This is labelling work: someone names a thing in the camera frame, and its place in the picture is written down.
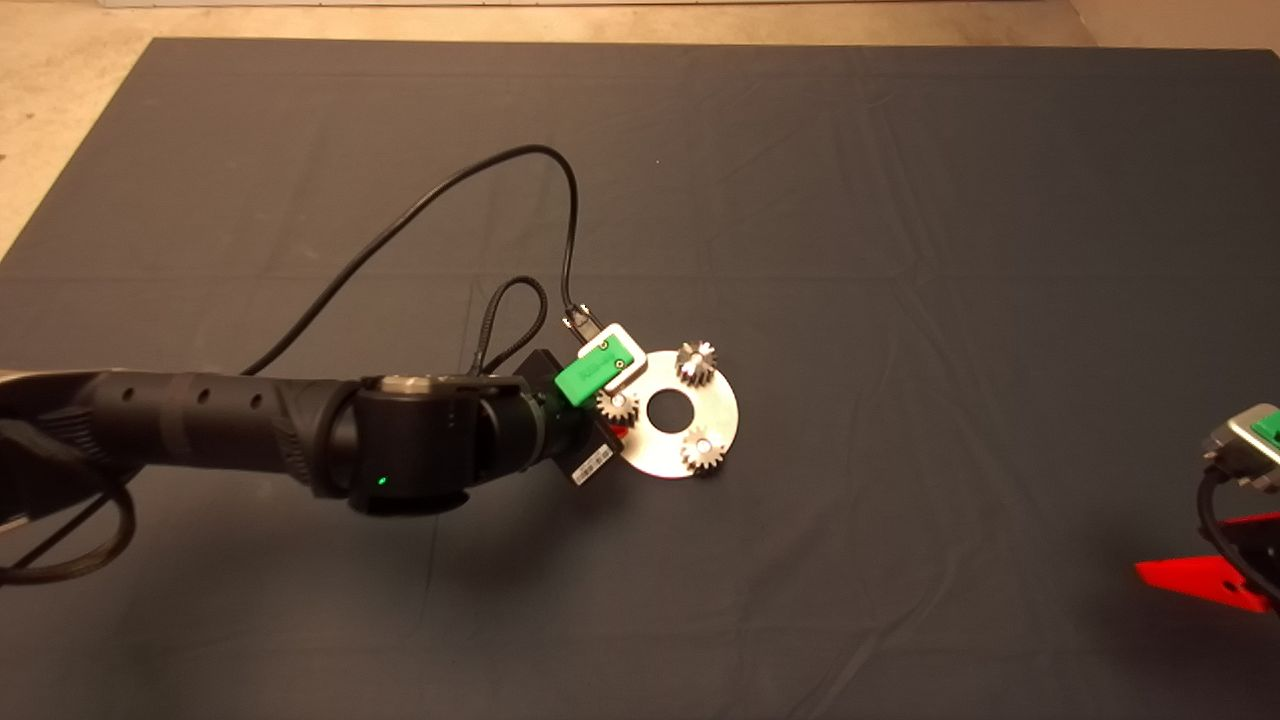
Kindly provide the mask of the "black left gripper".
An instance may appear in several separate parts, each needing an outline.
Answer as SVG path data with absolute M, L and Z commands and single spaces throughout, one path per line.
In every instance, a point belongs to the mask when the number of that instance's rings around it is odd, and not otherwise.
M 563 369 L 553 354 L 535 348 L 516 369 L 532 391 L 545 430 L 543 457 L 556 464 L 575 486 L 584 486 L 607 465 L 621 459 L 630 427 L 608 424 L 589 400 L 572 405 L 556 377 Z

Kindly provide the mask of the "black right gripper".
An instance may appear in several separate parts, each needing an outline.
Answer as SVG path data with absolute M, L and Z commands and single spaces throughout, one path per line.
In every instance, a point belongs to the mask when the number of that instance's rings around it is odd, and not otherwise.
M 1213 542 L 1222 556 L 1149 560 L 1134 564 L 1149 587 L 1247 612 L 1272 612 L 1279 602 L 1280 512 L 1219 521 Z

